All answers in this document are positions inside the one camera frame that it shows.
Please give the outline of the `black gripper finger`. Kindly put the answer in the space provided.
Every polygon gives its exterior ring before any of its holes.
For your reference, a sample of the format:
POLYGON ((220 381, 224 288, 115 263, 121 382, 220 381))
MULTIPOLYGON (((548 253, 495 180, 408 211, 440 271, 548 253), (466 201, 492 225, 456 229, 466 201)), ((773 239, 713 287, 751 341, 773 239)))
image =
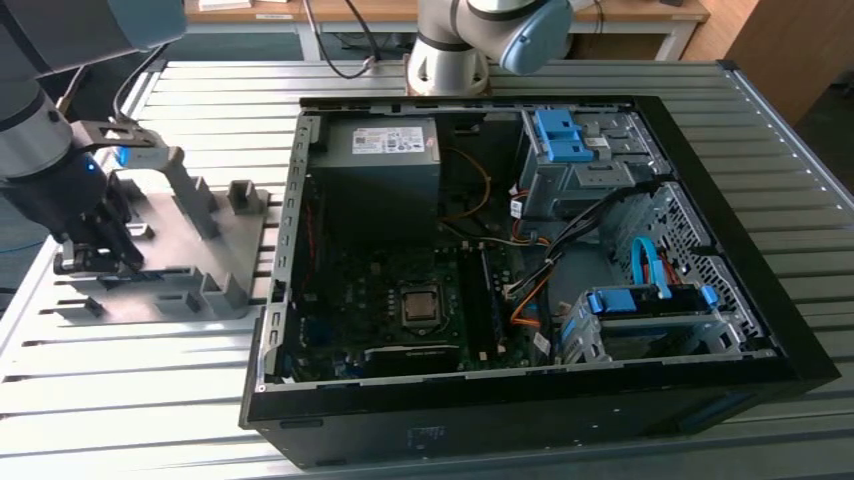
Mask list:
POLYGON ((144 256, 127 229, 128 215, 108 199, 101 199, 85 214, 83 271, 91 273, 137 272, 144 256))

